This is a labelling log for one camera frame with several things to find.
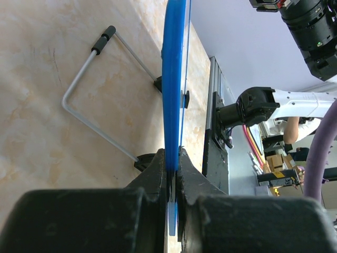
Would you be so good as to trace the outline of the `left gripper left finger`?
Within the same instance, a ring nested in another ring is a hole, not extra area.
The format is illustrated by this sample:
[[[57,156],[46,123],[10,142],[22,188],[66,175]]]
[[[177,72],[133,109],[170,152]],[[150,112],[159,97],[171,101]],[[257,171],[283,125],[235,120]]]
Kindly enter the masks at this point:
[[[32,190],[1,232],[1,252],[166,252],[164,150],[124,188]]]

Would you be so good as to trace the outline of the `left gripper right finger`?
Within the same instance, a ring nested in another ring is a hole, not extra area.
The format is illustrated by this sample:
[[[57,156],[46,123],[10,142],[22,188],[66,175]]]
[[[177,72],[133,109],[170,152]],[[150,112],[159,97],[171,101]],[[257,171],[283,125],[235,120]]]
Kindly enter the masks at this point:
[[[336,252],[336,233],[315,200],[229,196],[180,151],[177,238],[183,252]]]

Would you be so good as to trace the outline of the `blue framed whiteboard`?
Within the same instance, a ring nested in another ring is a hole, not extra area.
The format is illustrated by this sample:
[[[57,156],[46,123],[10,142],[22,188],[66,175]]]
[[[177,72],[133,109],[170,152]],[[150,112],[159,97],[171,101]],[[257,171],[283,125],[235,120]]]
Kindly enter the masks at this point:
[[[161,93],[163,99],[164,119],[164,146],[165,169],[167,175],[167,226],[170,236],[175,236],[177,227],[177,194],[176,174],[179,168],[179,152],[182,149],[184,112],[189,103],[189,91],[186,89],[187,67],[189,58],[191,1],[168,1],[165,13],[162,58]],[[75,90],[81,77],[98,56],[108,41],[116,36],[132,56],[137,60],[145,72],[153,78],[154,75],[134,53],[130,46],[122,39],[114,26],[109,26],[96,41],[91,53],[81,67],[71,85],[62,98],[62,107],[72,116],[84,123],[95,133],[100,135],[110,144],[117,147],[135,162],[138,158],[128,152],[115,140],[96,127],[78,112],[74,111],[67,100]]]

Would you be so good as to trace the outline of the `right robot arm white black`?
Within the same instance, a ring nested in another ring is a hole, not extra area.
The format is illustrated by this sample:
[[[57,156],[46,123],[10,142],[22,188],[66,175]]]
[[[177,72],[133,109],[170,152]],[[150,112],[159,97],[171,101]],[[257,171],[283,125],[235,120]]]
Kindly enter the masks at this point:
[[[258,12],[279,12],[311,74],[327,81],[336,77],[336,1],[251,1]],[[323,118],[336,99],[315,92],[289,92],[251,87],[233,104],[214,106],[212,139],[232,147],[231,131],[288,116]]]

